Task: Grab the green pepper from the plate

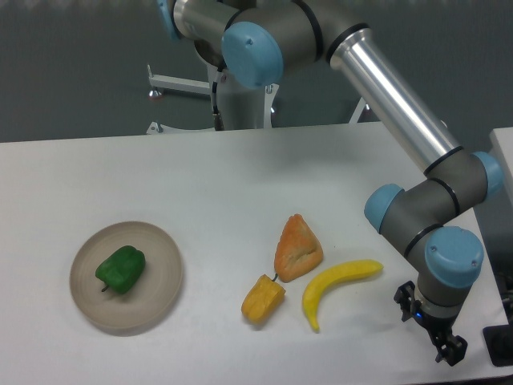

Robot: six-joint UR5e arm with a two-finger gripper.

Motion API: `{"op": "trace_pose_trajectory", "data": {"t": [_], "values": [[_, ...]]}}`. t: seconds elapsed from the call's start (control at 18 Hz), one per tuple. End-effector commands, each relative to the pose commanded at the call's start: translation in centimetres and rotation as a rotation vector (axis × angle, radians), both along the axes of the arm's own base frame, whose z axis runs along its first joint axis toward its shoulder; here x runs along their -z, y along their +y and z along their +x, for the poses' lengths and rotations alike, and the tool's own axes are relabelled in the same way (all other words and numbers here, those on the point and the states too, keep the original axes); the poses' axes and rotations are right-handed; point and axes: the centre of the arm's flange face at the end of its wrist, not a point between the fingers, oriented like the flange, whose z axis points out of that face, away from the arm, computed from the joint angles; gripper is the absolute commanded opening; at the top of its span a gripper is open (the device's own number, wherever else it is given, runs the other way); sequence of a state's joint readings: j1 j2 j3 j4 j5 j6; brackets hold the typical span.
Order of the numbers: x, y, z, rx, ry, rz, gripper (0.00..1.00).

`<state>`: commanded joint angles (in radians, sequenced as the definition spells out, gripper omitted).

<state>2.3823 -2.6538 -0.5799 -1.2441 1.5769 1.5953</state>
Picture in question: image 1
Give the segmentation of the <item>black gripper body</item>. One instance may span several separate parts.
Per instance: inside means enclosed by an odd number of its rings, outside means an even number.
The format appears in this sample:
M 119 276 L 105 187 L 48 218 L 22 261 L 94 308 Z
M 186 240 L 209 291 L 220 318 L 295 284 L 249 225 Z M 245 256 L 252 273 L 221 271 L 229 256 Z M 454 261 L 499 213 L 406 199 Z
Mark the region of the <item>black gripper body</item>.
M 415 322 L 428 332 L 432 342 L 456 340 L 452 326 L 460 313 L 460 305 L 440 306 L 424 297 L 413 296 L 410 312 Z

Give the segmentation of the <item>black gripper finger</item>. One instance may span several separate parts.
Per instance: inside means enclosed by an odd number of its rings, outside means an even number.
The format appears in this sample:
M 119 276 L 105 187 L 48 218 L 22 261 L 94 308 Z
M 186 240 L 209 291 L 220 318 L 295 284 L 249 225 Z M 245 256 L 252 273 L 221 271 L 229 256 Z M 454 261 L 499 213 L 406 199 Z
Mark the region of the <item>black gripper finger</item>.
M 461 336 L 453 334 L 435 335 L 433 344 L 437 349 L 435 362 L 445 361 L 449 366 L 453 367 L 460 363 L 467 352 L 467 341 Z
M 394 295 L 394 301 L 400 306 L 402 312 L 402 321 L 412 318 L 412 305 L 415 302 L 414 289 L 414 283 L 408 281 L 399 286 Z

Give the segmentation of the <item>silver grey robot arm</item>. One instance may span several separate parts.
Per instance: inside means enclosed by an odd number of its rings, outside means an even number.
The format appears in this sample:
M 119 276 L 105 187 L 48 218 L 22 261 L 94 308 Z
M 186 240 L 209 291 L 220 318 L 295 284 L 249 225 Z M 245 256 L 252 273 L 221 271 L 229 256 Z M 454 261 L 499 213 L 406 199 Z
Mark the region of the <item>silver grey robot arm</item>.
M 437 360 L 455 365 L 467 342 L 452 327 L 476 281 L 483 247 L 451 221 L 503 185 L 497 160 L 469 153 L 374 44 L 369 25 L 339 1 L 160 1 L 167 34 L 189 39 L 211 67 L 218 131 L 262 128 L 264 89 L 320 60 L 342 72 L 425 176 L 410 190 L 387 184 L 366 202 L 369 223 L 417 271 L 394 300 L 424 328 Z

